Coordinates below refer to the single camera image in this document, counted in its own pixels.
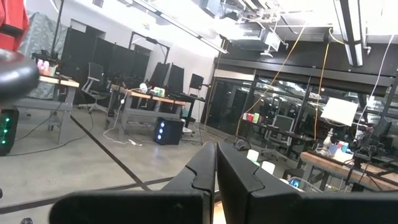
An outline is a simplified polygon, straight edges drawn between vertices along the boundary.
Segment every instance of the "concrete floor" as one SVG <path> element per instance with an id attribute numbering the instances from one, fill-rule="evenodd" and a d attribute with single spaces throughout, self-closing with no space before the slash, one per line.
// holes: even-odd
<path id="1" fill-rule="evenodd" d="M 29 112 L 32 113 L 32 117 L 34 114 L 34 118 L 39 120 L 45 120 L 48 116 L 48 113 L 41 111 Z M 72 115 L 86 129 L 91 128 L 91 118 L 87 110 L 75 109 Z M 118 144 L 103 136 L 105 114 L 94 112 L 92 115 L 94 126 L 91 133 L 93 136 L 143 182 L 177 175 L 201 148 L 199 144 L 185 141 L 180 142 L 178 146 L 159 146 L 152 141 L 150 131 L 152 127 L 146 128 L 142 125 L 128 129 L 130 136 L 118 138 L 118 130 L 108 133 L 109 137 L 118 141 L 128 142 L 128 139 L 132 139 L 143 144 L 142 146 Z M 18 126 L 16 139 L 21 138 L 34 127 L 25 124 Z M 203 141 L 222 141 L 228 137 L 225 133 L 212 128 L 208 129 L 216 135 L 202 132 Z M 124 190 L 142 190 L 137 185 L 133 185 L 135 184 L 133 179 L 87 136 L 59 149 L 11 156 L 55 147 L 57 136 L 57 128 L 49 132 L 46 126 L 41 126 L 26 138 L 16 142 L 10 156 L 0 157 L 0 188 L 4 194 L 0 199 L 0 213 L 2 208 L 11 205 L 61 197 L 79 190 L 106 189 L 121 185 L 132 185 L 131 189 Z M 70 139 L 81 136 L 84 136 L 84 132 L 73 123 Z M 194 138 L 199 137 L 199 133 L 196 133 Z M 289 163 L 278 162 L 275 176 L 282 177 L 285 169 L 295 166 L 294 162 Z M 148 188 L 160 190 L 165 184 L 167 182 L 154 183 Z M 47 215 L 50 208 L 51 205 L 45 205 L 3 214 L 0 215 L 0 223 L 19 223 L 27 217 L 33 219 L 35 224 L 48 223 Z"/>

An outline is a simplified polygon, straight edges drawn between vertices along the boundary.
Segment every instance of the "white wall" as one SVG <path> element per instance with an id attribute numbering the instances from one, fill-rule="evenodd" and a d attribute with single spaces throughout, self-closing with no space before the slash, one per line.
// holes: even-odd
<path id="1" fill-rule="evenodd" d="M 41 12 L 55 21 L 58 17 L 50 0 L 27 0 L 26 9 Z M 61 23 L 69 27 L 71 20 L 106 32 L 105 40 L 123 47 L 128 47 L 133 30 L 168 45 L 170 53 L 167 62 L 185 69 L 184 93 L 188 93 L 192 73 L 203 76 L 205 84 L 211 82 L 214 57 L 218 55 L 216 50 L 174 26 L 158 26 L 155 24 L 155 18 L 137 9 L 127 8 L 112 0 L 104 1 L 103 8 L 92 5 L 92 0 L 65 0 Z M 144 23 L 150 24 L 150 31 L 144 28 Z M 215 40 L 215 44 L 220 45 L 220 43 L 220 39 Z M 163 52 L 159 45 L 151 44 L 144 39 L 139 39 L 135 44 L 152 50 L 146 72 L 146 78 L 150 78 L 157 62 L 164 61 Z M 206 93 L 207 87 L 203 87 L 199 95 L 205 98 Z M 200 119 L 203 107 L 204 103 L 195 102 L 192 117 Z"/>

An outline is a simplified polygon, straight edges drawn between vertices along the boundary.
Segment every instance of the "black floor line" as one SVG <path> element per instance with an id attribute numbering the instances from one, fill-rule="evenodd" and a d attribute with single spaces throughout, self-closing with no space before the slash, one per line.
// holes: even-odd
<path id="1" fill-rule="evenodd" d="M 91 138 L 115 163 L 119 165 L 120 168 L 122 168 L 125 173 L 127 173 L 137 184 L 139 187 L 141 187 L 144 190 L 151 190 L 146 186 L 140 178 L 137 177 L 136 174 L 134 174 L 126 165 L 124 165 L 114 154 L 112 154 L 109 149 L 107 149 L 102 143 L 100 143 L 83 125 L 81 125 L 73 116 L 70 116 L 70 119 L 76 123 L 77 126 L 79 126 L 80 129 L 82 129 L 88 137 Z"/>
<path id="2" fill-rule="evenodd" d="M 157 179 L 157 180 L 150 180 L 148 182 L 145 182 L 145 185 L 152 185 L 152 184 L 160 184 L 163 182 L 168 182 L 173 177 L 168 177 L 168 178 L 163 178 L 163 179 Z M 139 187 L 138 184 L 126 184 L 126 185 L 120 185 L 116 187 L 107 187 L 104 189 L 98 189 L 98 190 L 127 190 L 131 189 L 134 187 Z M 27 210 L 31 208 L 37 208 L 41 206 L 46 206 L 46 205 L 51 205 L 60 200 L 62 197 L 53 197 L 53 198 L 46 198 L 38 201 L 33 201 L 33 202 L 25 202 L 25 203 L 20 203 L 16 205 L 9 205 L 6 207 L 0 207 L 0 215 L 11 213 L 11 212 L 19 212 L 22 210 Z"/>

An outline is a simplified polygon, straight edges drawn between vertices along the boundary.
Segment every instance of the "gray floor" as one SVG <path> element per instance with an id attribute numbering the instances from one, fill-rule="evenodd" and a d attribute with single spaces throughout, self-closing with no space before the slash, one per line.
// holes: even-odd
<path id="1" fill-rule="evenodd" d="M 35 119 L 44 120 L 48 113 L 29 111 Z M 91 118 L 87 110 L 74 110 L 72 115 L 91 128 Z M 143 182 L 173 177 L 201 148 L 199 144 L 182 141 L 178 146 L 159 146 L 152 141 L 152 127 L 134 126 L 128 129 L 130 136 L 118 137 L 118 130 L 112 130 L 108 136 L 125 142 L 132 139 L 142 146 L 114 143 L 103 136 L 105 114 L 93 113 L 94 126 L 91 133 L 105 145 L 121 162 L 128 166 Z M 35 126 L 20 125 L 17 139 L 25 136 Z M 74 123 L 70 139 L 84 136 L 84 132 Z M 227 137 L 225 133 L 209 128 L 216 135 L 202 132 L 204 141 L 220 141 Z M 10 155 L 41 151 L 57 146 L 58 130 L 47 131 L 46 126 L 37 128 L 32 134 L 15 143 Z M 277 163 L 274 174 L 282 177 L 284 170 L 294 167 L 295 163 Z M 105 189 L 120 185 L 134 184 L 134 181 L 95 144 L 89 137 L 71 142 L 60 149 L 35 154 L 0 157 L 0 188 L 3 198 L 0 209 L 10 205 L 61 197 L 78 190 Z M 152 184 L 151 190 L 161 189 L 166 182 Z M 135 187 L 126 190 L 142 190 Z M 23 218 L 31 217 L 35 224 L 47 223 L 51 205 L 7 213 L 0 216 L 0 223 L 19 223 Z"/>

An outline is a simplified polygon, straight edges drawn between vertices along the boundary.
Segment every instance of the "chair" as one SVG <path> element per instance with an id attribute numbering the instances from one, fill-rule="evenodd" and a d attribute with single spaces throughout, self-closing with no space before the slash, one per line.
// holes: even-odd
<path id="1" fill-rule="evenodd" d="M 81 90 L 94 98 L 95 102 L 80 104 L 78 105 L 78 108 L 90 107 L 89 113 L 91 113 L 93 110 L 101 110 L 105 113 L 108 112 L 104 106 L 97 104 L 98 100 L 103 100 L 111 95 L 111 82 L 104 81 L 103 70 L 104 68 L 101 65 L 92 62 L 88 63 L 88 79 Z"/>
<path id="2" fill-rule="evenodd" d="M 274 127 L 277 127 L 279 129 L 279 132 L 286 132 L 286 131 L 291 132 L 293 130 L 293 124 L 294 124 L 293 118 L 279 114 L 275 116 L 274 122 L 272 123 Z M 277 147 L 281 146 L 289 147 L 290 144 L 292 143 L 291 137 L 288 137 L 276 131 L 267 130 L 264 139 L 266 140 L 266 145 L 265 149 L 261 151 L 262 156 L 264 156 L 265 154 L 271 154 L 271 156 L 276 157 L 277 160 L 280 157 L 283 158 L 283 160 L 285 161 L 287 160 L 287 157 L 278 152 L 276 149 Z"/>

